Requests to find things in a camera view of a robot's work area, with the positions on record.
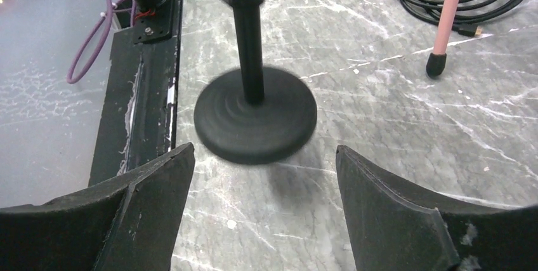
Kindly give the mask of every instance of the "black stand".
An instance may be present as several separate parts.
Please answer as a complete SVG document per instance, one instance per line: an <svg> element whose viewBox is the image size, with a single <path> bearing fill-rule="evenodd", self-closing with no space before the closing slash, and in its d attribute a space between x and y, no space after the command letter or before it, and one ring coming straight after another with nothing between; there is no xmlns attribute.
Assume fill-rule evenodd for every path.
<svg viewBox="0 0 538 271"><path fill-rule="evenodd" d="M240 164L265 164L294 154L308 142L317 121L316 102L306 84L288 72L263 66L263 1L234 2L241 69L209 84L194 109L202 143Z"/></svg>

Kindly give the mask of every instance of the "red wire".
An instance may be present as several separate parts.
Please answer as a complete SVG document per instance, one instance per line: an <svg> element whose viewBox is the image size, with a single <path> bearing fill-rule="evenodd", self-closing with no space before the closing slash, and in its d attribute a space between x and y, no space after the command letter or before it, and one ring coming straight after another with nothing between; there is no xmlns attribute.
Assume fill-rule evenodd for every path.
<svg viewBox="0 0 538 271"><path fill-rule="evenodd" d="M134 20L136 21L137 19L139 19L140 17L146 17L146 16L154 16L155 15L155 11L154 10L149 10L147 12L143 12L143 13L139 13L137 14L135 17L134 17Z"/></svg>

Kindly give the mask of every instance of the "pink leg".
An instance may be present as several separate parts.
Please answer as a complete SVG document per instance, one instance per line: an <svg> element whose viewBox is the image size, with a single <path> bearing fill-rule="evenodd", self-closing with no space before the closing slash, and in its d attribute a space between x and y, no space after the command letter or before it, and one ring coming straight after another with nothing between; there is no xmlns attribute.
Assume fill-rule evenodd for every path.
<svg viewBox="0 0 538 271"><path fill-rule="evenodd" d="M445 0L441 19L437 27L437 37L433 45L433 52L430 54L426 71L430 77L441 75L447 61L447 45L449 44L452 24L456 15L457 4L459 0Z"/></svg>

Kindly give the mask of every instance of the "pink stick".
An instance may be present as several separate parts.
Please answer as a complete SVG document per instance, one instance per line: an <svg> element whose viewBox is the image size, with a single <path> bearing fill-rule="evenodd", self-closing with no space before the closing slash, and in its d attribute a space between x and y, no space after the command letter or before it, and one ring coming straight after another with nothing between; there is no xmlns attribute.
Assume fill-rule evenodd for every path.
<svg viewBox="0 0 538 271"><path fill-rule="evenodd" d="M437 37L433 44L433 54L435 55L444 55L447 52L458 2L459 0L445 0L443 4L441 19L437 27Z"/></svg>

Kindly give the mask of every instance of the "gray table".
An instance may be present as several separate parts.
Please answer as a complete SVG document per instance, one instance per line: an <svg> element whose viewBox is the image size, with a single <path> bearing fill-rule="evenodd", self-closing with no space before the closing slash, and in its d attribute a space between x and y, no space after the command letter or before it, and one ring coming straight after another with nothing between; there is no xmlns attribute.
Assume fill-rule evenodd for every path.
<svg viewBox="0 0 538 271"><path fill-rule="evenodd" d="M112 35L80 83L65 76L104 9L105 0L0 5L0 208L88 186Z"/></svg>
<svg viewBox="0 0 538 271"><path fill-rule="evenodd" d="M538 2L452 36L440 81L426 77L435 28L397 0L266 0L265 62L313 90L317 132L271 166L217 159L198 141L202 88L239 65L233 16L185 0L179 142L196 168L173 270L354 270L335 173L337 144L426 188L479 204L538 202Z"/></svg>

